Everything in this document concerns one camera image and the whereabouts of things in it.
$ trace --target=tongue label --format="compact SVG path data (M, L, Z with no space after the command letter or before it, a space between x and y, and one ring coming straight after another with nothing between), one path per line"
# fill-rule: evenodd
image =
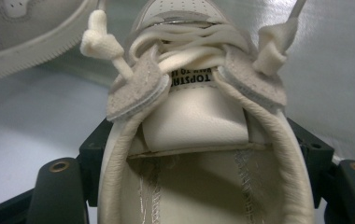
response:
M212 70L210 68L200 70L178 69L171 73L171 78L171 87L213 81Z

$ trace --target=black plastic stand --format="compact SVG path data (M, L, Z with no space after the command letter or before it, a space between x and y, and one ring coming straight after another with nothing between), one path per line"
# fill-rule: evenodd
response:
M326 224L355 224L355 161L332 163L334 150L289 120L303 152L314 204L328 205ZM34 190L0 204L0 223L88 223L86 203L97 206L102 157L112 123L106 120L79 149L76 159L44 165Z

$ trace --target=shoe tongue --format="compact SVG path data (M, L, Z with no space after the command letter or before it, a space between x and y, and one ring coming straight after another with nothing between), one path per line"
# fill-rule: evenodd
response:
M235 149L249 142L243 109L225 98L211 69L171 74L168 99L142 123L148 154Z

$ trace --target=shoe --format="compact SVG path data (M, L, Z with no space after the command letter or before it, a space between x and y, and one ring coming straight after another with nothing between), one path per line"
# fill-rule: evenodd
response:
M97 0L0 0L0 78L76 45Z
M209 0L149 1L126 52L107 33L106 13L93 12L81 52L120 72L108 98L99 223L314 222L277 75L303 3L259 31L259 50Z

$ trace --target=white surface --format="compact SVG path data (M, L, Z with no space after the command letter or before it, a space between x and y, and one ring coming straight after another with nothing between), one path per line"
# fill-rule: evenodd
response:
M294 2L231 0L219 6L257 39L260 27L284 22ZM288 55L279 72L288 116L340 157L355 159L355 1L307 1Z
M32 189L45 163L75 158L106 101L106 87L42 67L1 80L0 203Z

